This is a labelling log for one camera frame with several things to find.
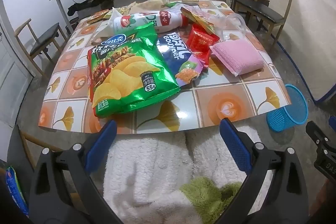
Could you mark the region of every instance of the black chair seat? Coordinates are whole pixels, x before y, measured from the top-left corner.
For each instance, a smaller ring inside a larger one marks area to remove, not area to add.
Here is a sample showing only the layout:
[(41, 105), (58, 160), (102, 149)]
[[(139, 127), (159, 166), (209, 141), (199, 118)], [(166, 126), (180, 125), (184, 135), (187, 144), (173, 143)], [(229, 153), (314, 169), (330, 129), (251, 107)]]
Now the black chair seat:
[(283, 18), (282, 15), (278, 14), (276, 11), (272, 10), (271, 8), (267, 7), (266, 5), (260, 2), (257, 2), (254, 0), (236, 0), (236, 1), (239, 4), (267, 18), (269, 21), (273, 22), (274, 24), (285, 22), (285, 19)]
[(56, 23), (55, 25), (53, 25), (52, 27), (50, 27), (46, 32), (44, 32), (43, 35), (41, 35), (39, 38), (38, 38), (38, 42), (36, 42), (34, 45), (33, 45), (33, 48), (31, 49), (30, 51), (30, 56), (32, 56), (34, 53), (37, 52), (37, 50), (42, 46), (42, 45), (45, 45), (49, 42), (50, 39), (54, 38), (55, 36), (58, 36), (56, 34), (57, 31), (58, 31), (58, 26), (59, 26), (59, 23)]

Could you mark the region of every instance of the blue gripper pad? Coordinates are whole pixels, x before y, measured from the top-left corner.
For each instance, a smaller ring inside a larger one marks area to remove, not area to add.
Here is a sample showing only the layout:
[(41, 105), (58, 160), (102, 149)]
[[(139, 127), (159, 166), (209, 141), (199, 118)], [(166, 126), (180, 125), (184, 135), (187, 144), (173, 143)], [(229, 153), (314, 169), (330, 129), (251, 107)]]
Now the blue gripper pad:
[(96, 171), (104, 156), (109, 152), (109, 149), (117, 135), (117, 124), (115, 121), (110, 121), (101, 129), (100, 136), (92, 145), (85, 160), (85, 171), (91, 174)]
[(335, 116), (330, 116), (329, 125), (336, 132), (336, 117)]
[(224, 143), (229, 149), (239, 170), (244, 171), (246, 175), (249, 175), (252, 170), (251, 155), (235, 131), (236, 128), (233, 129), (226, 120), (223, 119), (221, 121), (219, 133), (223, 138)]

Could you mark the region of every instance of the screw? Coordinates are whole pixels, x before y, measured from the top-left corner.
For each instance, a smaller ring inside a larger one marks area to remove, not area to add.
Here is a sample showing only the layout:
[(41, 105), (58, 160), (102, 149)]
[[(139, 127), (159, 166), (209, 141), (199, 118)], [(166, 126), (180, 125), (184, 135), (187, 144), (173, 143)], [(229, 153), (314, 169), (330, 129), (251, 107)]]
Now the screw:
[(295, 153), (295, 150), (291, 147), (287, 148), (287, 152), (290, 153), (290, 154), (294, 154)]
[(48, 154), (48, 153), (49, 153), (49, 148), (44, 148), (44, 149), (42, 150), (42, 154), (46, 155), (46, 154)]
[(82, 145), (80, 143), (76, 143), (76, 144), (73, 145), (72, 148), (73, 148), (73, 150), (78, 151), (79, 149), (82, 148)]
[(258, 149), (258, 150), (262, 150), (262, 149), (264, 149), (264, 147), (265, 146), (262, 143), (256, 143), (255, 144), (255, 148)]

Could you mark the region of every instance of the potato chip bag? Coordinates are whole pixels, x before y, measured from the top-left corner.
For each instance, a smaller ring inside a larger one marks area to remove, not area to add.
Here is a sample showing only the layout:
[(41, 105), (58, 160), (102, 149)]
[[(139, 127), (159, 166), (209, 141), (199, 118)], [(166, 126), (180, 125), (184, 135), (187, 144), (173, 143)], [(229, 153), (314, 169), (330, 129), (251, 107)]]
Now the potato chip bag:
[(149, 23), (89, 50), (88, 81), (95, 116), (127, 113), (179, 92), (156, 42), (154, 25)]

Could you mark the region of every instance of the blue packaging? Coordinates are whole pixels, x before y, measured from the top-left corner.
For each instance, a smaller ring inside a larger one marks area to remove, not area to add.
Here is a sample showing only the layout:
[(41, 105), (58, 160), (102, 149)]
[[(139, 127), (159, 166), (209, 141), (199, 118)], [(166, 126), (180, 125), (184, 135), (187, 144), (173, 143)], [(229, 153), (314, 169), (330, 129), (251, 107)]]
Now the blue packaging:
[(159, 37), (156, 46), (179, 86), (189, 84), (202, 72), (204, 61), (192, 54), (176, 32)]
[(20, 185), (18, 183), (16, 173), (13, 167), (8, 167), (6, 170), (6, 184), (8, 186), (9, 192), (12, 195), (13, 200), (20, 210), (28, 216), (28, 207), (25, 199), (23, 198)]

